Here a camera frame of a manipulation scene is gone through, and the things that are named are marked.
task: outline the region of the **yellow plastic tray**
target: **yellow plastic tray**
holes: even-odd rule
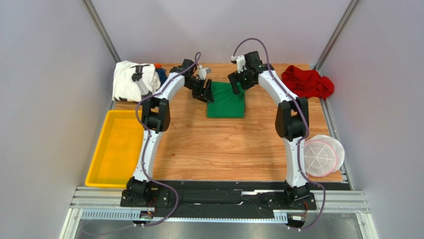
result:
[[[142,144],[143,126],[137,121],[135,112],[109,111],[97,142],[86,185],[124,188],[137,165]]]

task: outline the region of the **wooden table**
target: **wooden table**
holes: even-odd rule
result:
[[[162,64],[167,73],[178,64]],[[228,82],[233,64],[202,64],[210,67],[208,78]],[[273,64],[281,76],[289,64]],[[307,64],[296,64],[309,70]],[[117,102],[117,110],[134,110],[135,103]],[[170,103],[171,125],[156,155],[153,177],[162,180],[284,181],[286,153],[275,131],[277,106],[259,85],[246,91],[243,119],[210,119],[206,103],[193,99],[182,88]],[[328,135],[318,98],[309,99],[310,137]],[[339,171],[316,181],[342,181]]]

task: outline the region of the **robotic arm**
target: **robotic arm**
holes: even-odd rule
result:
[[[292,115],[292,111],[296,112],[297,109],[288,95],[293,96],[297,100],[309,124],[308,100],[306,98],[298,98],[297,95],[291,92],[278,78],[274,68],[270,66],[273,77],[268,71],[267,65],[260,60],[257,51],[250,52],[244,56],[233,56],[231,61],[237,65],[237,71],[228,76],[234,94],[240,93],[238,85],[242,89],[247,90],[259,84],[269,93],[278,106],[275,129],[278,136],[283,138],[287,158],[286,182],[291,187],[286,190],[286,194],[291,202],[301,202],[310,193],[308,182],[302,176],[298,165],[297,143],[300,138],[306,135],[306,129],[299,112],[294,116]],[[300,149],[303,149],[305,140],[301,140],[300,144]],[[303,159],[304,151],[301,150],[300,164],[302,169],[305,168]]]
[[[130,204],[145,206],[150,202],[151,182],[149,177],[153,176],[153,164],[160,140],[171,122],[169,102],[175,94],[185,86],[192,90],[193,98],[203,102],[213,102],[212,81],[206,80],[207,73],[211,72],[210,68],[203,68],[199,65],[197,77],[193,76],[197,67],[187,71],[184,75],[180,74],[193,63],[192,60],[185,59],[182,66],[172,68],[167,81],[158,90],[158,93],[142,102],[141,120],[150,129],[150,134],[148,130],[144,130],[143,146],[137,167],[132,178],[127,182],[126,190],[122,192],[122,198]],[[142,164],[144,164],[145,173],[142,170]]]

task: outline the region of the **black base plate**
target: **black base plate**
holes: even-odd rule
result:
[[[179,218],[234,218],[267,219],[274,218],[273,210],[299,210],[305,205],[287,205],[283,192],[242,195],[242,191],[285,190],[285,182],[215,182],[215,181],[162,181],[174,187],[179,195],[179,205],[173,217]],[[323,183],[328,190],[347,190],[348,184]],[[164,217],[175,205],[176,197],[167,188],[152,184],[152,197],[156,199],[155,216]],[[311,190],[320,190],[311,185]],[[313,193],[306,199],[308,210],[317,209]],[[122,200],[123,207],[140,207]]]

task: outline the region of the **metal floor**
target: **metal floor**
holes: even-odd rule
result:
[[[308,214],[308,225],[316,214]],[[361,230],[355,214],[323,214],[312,229],[298,233],[285,225],[260,223],[199,223],[165,222],[151,228],[129,228],[107,236],[84,234],[106,233],[131,225],[129,221],[81,220],[76,239],[361,239]]]

